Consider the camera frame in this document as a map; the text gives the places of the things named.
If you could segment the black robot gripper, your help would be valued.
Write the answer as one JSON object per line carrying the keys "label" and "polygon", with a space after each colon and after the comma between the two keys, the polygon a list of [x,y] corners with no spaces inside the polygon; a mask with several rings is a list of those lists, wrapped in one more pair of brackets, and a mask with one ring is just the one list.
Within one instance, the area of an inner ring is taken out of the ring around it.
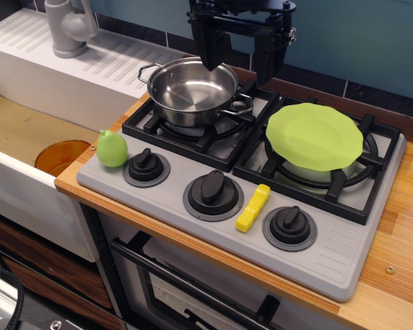
{"label": "black robot gripper", "polygon": [[227,34],[255,41],[257,84],[263,86],[280,73],[286,49],[295,39],[292,1],[190,1],[187,16],[202,64],[211,72],[231,48]]}

